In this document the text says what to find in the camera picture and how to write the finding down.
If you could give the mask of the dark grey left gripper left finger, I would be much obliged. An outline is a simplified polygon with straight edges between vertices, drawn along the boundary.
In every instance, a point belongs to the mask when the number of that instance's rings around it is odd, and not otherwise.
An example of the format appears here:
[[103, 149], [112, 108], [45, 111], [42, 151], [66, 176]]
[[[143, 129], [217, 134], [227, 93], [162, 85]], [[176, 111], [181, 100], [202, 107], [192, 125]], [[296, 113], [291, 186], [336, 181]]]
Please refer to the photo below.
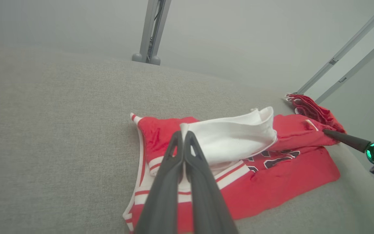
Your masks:
[[176, 131], [147, 196], [135, 234], [178, 233], [178, 185], [183, 178], [183, 139]]

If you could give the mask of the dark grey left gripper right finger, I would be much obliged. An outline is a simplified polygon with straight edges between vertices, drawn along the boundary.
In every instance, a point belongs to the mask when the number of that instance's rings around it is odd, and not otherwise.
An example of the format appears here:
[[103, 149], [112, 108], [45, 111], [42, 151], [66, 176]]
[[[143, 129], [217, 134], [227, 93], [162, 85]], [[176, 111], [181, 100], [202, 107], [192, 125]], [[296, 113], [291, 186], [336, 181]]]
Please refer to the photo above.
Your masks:
[[185, 135], [184, 158], [192, 192], [193, 232], [237, 234], [238, 229], [192, 131]]

